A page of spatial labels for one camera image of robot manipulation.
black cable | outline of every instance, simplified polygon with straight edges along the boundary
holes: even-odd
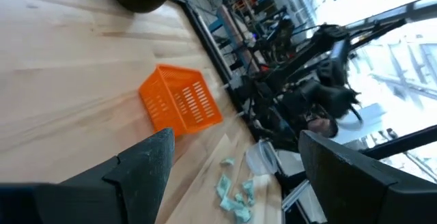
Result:
[[[253,62],[253,60],[254,60],[254,58],[252,57],[251,60],[249,61],[249,64],[247,65],[246,73],[244,73],[244,74],[249,73],[249,70],[251,69],[251,66],[252,66],[252,62]]]
[[[296,34],[300,34],[302,32],[308,31],[310,29],[315,29],[316,27],[320,27],[320,26],[321,25],[316,25],[316,26],[312,26],[312,27],[309,27],[309,28],[306,28],[306,29],[302,29],[301,31],[297,31],[296,33],[292,33],[292,36],[295,36]]]
[[[249,119],[251,120],[251,118],[252,118],[252,113],[251,113],[251,110],[252,110],[252,104],[253,104],[253,97],[251,96],[250,98],[249,98],[249,108],[248,108],[248,110],[247,110],[247,114],[249,115]]]

black metal bar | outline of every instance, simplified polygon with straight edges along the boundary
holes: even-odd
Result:
[[[225,41],[221,42],[221,43],[218,45],[218,48],[219,48],[219,49],[223,49],[223,48],[225,48],[226,46],[229,46],[230,44],[231,44],[231,40],[230,40],[230,39],[226,39]]]
[[[372,34],[370,34],[369,36],[367,36],[365,39],[362,39],[360,41],[358,41],[357,43],[353,44],[351,47],[351,50],[355,50],[361,46],[364,46],[365,44],[371,42],[372,40],[378,39],[379,37],[383,36],[384,34],[397,29],[399,27],[402,27],[406,24],[406,20],[405,19],[400,19],[396,22],[387,24],[387,25],[383,25],[379,30],[373,32]]]
[[[222,82],[224,84],[228,83],[229,80],[231,80],[231,75],[228,73],[226,67],[224,66],[223,61],[221,61],[220,53],[215,51],[214,42],[210,40],[210,37],[208,35],[209,32],[205,32],[203,30],[203,26],[199,22],[199,19],[197,18],[199,16],[196,11],[194,11],[187,3],[183,1],[176,0],[176,3],[178,3],[181,8],[184,10],[185,15],[188,18],[188,21],[190,22],[191,26],[195,30],[197,36],[199,37],[203,48],[206,50],[206,53],[211,59],[212,64],[216,68],[216,71],[218,75],[220,76]]]
[[[410,21],[426,20],[437,16],[437,0],[416,0],[391,10],[346,25],[350,31],[373,27],[375,22],[389,23],[406,18]]]
[[[315,64],[311,64],[310,66],[306,67],[306,68],[301,68],[298,69],[297,71],[295,71],[295,73],[291,74],[288,78],[287,78],[287,82],[289,83],[293,83],[293,82],[297,82],[299,81],[301,78],[307,76],[309,73],[311,73],[314,70],[317,70],[317,68],[319,67],[320,64],[324,63],[328,61],[328,59],[322,59],[319,62],[315,63]]]
[[[265,82],[273,90],[278,92],[283,85],[300,67],[304,66],[310,59],[313,59],[318,52],[312,51],[315,43],[309,43],[294,56],[293,61],[287,62],[286,66],[275,71],[275,74],[269,74]]]
[[[407,152],[421,146],[427,145],[437,141],[437,125],[430,126],[423,130],[413,132],[409,135],[399,137],[392,141],[375,146],[361,151],[364,155],[381,160],[390,156]]]

paper scrap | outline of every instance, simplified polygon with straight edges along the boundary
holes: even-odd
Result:
[[[241,210],[244,207],[244,205],[229,199],[228,197],[224,197],[220,203],[220,207],[226,211],[231,211],[231,210]]]
[[[234,158],[225,158],[225,159],[223,159],[223,160],[220,162],[221,165],[225,165],[225,166],[228,166],[228,165],[233,166],[234,163],[235,163],[235,159],[234,159]]]
[[[221,175],[220,180],[216,186],[218,196],[223,199],[231,188],[231,180],[225,175]]]
[[[252,219],[252,212],[248,208],[234,210],[237,223],[248,223]]]
[[[240,203],[244,206],[246,205],[246,203],[244,202],[243,194],[241,194],[241,193],[235,194],[235,200],[237,201],[237,203]]]
[[[253,206],[255,204],[255,189],[253,188],[253,180],[247,180],[242,183],[244,192],[247,195],[247,204]]]

wooden table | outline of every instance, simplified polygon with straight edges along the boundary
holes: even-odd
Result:
[[[137,88],[157,63],[203,72],[224,122],[176,141],[157,223],[233,223],[214,185],[228,156],[252,177],[252,143],[178,5],[131,14],[114,0],[0,0],[0,181],[61,182],[150,136]],[[253,223],[279,223],[280,188],[255,178]]]

machine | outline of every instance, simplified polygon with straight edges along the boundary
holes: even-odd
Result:
[[[267,66],[285,63],[296,54],[296,45],[292,44],[291,38],[299,27],[295,28],[286,7],[265,17],[256,25],[264,27],[255,27],[256,32],[261,35],[256,35],[257,42],[254,47],[251,47],[251,51],[259,51]]]
[[[422,5],[421,9],[425,8],[428,12],[437,11],[435,10],[437,3],[432,5],[428,3],[428,8]],[[237,94],[237,91],[238,87],[244,86],[244,83],[229,81],[230,76],[216,61],[220,59],[220,55],[217,55],[217,49],[212,44],[212,36],[207,34],[208,29],[202,19],[189,6],[185,5],[183,8],[216,65],[218,73],[223,80],[227,80],[226,83],[229,83],[227,90],[234,105],[238,111],[243,111],[238,100],[242,94]],[[360,22],[356,27],[369,25],[373,28],[369,32],[373,38],[383,33],[381,29],[398,27],[397,24],[381,23],[375,28],[373,23],[368,23],[367,20]],[[335,32],[341,31],[341,28],[335,28]],[[326,39],[326,31],[320,33],[318,39]],[[340,46],[348,44],[348,41],[343,41],[344,35],[340,35],[341,38],[332,37],[335,40],[328,42],[329,44],[327,41],[320,41],[324,48],[319,50],[314,46],[308,46],[307,49],[312,50],[303,51],[300,55],[312,56],[315,51],[321,52],[333,48],[331,58],[325,61],[330,63],[327,65],[327,70],[333,73],[341,66],[335,58],[332,58],[336,55],[333,54],[336,53],[335,49],[344,49]],[[316,39],[314,38],[314,41],[311,39],[311,42],[317,43]],[[300,75],[297,74],[299,71],[308,72],[311,66],[296,71],[297,66],[302,66],[304,60],[305,58],[302,58],[299,62],[293,61],[291,65],[283,68],[259,73],[259,76],[246,77],[248,81],[246,83],[249,83],[247,87],[250,88],[240,89],[243,94],[244,90],[250,91],[245,101],[250,99],[247,97],[251,96],[252,91],[256,91],[255,96],[261,96],[262,99],[259,104],[252,104],[254,108],[263,100],[273,102],[274,104],[267,104],[273,109],[280,107],[281,105],[276,105],[275,99],[272,101],[270,98],[264,99],[262,94],[268,90],[277,91],[275,88],[281,87],[271,81],[274,80],[272,76],[275,73],[279,74],[278,80],[286,82],[291,79],[289,74],[297,78]],[[341,83],[343,80],[341,76],[335,74],[328,76],[335,77],[329,78],[328,81],[332,83]],[[336,94],[345,93],[339,86],[330,86],[332,83],[326,84],[323,80],[317,85],[312,83],[314,82],[300,86],[296,90],[307,97],[313,97],[311,94],[314,94],[316,102],[318,102],[318,95],[327,95],[330,100],[335,100]],[[320,104],[320,106],[328,107],[327,111],[335,117],[337,114],[335,105],[331,104],[333,110],[330,110],[328,104]],[[343,109],[349,107],[339,106],[339,113]],[[278,114],[277,117],[281,117],[287,112]],[[246,114],[242,118],[248,122],[253,136],[257,139],[259,130],[254,130],[254,120],[248,119],[253,116],[257,115]],[[437,204],[437,186],[383,165],[377,160],[437,141],[437,126],[396,138],[362,152],[352,151],[330,139],[307,131],[301,132],[298,140],[298,150],[306,171],[293,176],[285,176],[282,172],[278,172],[276,177],[285,194],[299,186],[308,185],[305,183],[305,180],[308,180],[322,205],[328,223],[435,223],[433,210]],[[154,223],[169,178],[173,154],[173,132],[171,129],[165,129],[61,184],[0,184],[0,220],[7,224]]]
[[[302,125],[307,122],[303,119],[305,115],[336,124],[336,119],[352,110],[362,121],[352,106],[358,104],[358,92],[348,85],[348,56],[351,51],[405,23],[404,19],[376,23],[353,33],[338,25],[320,25],[294,57],[261,72],[238,76],[240,85],[234,86],[234,90],[241,103],[249,103],[246,110],[249,126],[254,126],[276,148],[297,152],[299,133],[306,129]],[[351,44],[352,38],[360,40]],[[326,52],[330,52],[326,59],[305,67],[308,61]],[[318,81],[305,79],[313,71]]]

